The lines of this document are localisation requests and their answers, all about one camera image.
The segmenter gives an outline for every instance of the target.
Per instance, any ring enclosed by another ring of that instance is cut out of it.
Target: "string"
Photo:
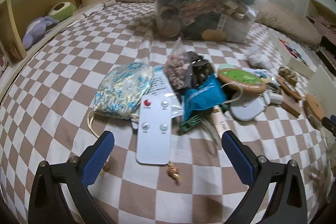
[[[226,83],[226,84],[222,85],[221,88],[223,88],[223,87],[225,87],[226,85],[229,85],[229,84],[231,84],[231,85],[236,85],[236,86],[239,88],[239,92],[240,92],[240,93],[239,93],[239,96],[238,96],[237,98],[235,98],[235,99],[227,100],[227,101],[223,102],[222,104],[228,104],[228,103],[235,102],[235,101],[239,100],[239,99],[243,96],[243,92],[244,92],[244,90],[243,90],[243,88],[241,87],[241,85],[238,85],[237,83]]]

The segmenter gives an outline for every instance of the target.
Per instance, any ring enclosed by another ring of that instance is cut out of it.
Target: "white remote control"
[[[170,135],[170,97],[144,95],[140,103],[137,161],[142,164],[167,164],[170,160]]]

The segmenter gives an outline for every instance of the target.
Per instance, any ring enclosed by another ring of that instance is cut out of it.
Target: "wooden headboard shelf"
[[[46,16],[54,4],[63,1],[75,4],[77,10],[74,15],[58,23],[43,39],[26,51],[22,39],[28,24],[38,17]],[[10,66],[0,77],[0,101],[18,73],[38,50],[80,14],[102,1],[107,0],[0,0],[0,44],[10,61]]]

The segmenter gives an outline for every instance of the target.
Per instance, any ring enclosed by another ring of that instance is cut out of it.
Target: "wooden coaster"
[[[174,16],[176,16],[176,12],[173,7],[163,6],[159,9],[159,17],[162,20],[171,20]]]
[[[202,33],[202,38],[206,41],[216,41],[221,42],[225,39],[226,32],[221,30],[208,29]]]
[[[288,83],[285,78],[281,76],[276,76],[278,83],[281,85],[282,89],[295,100],[300,101],[302,97],[300,93],[293,87],[290,83]]]
[[[301,107],[298,101],[289,96],[283,89],[281,89],[281,95],[283,97],[281,107],[298,118],[301,114]]]
[[[229,88],[239,91],[240,85],[244,92],[261,94],[266,90],[266,84],[256,75],[236,68],[218,70],[218,79],[223,83],[233,83]]]
[[[323,109],[321,107],[321,105],[319,104],[319,102],[317,101],[317,99],[311,95],[311,94],[307,94],[306,95],[306,102],[307,102],[307,107],[310,108],[312,114],[320,121],[322,122],[322,119],[324,117],[324,112]]]
[[[181,31],[181,24],[177,20],[165,22],[160,29],[160,33],[165,37],[175,37]]]

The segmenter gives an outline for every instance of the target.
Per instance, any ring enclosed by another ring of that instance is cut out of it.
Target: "blue fabric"
[[[113,148],[114,135],[109,132],[83,167],[82,183],[85,187],[95,183]]]
[[[222,147],[236,170],[241,183],[252,187],[254,183],[253,166],[227,131],[222,135]]]
[[[212,74],[197,89],[190,89],[184,94],[183,121],[188,120],[194,110],[206,110],[226,100],[221,83]]]

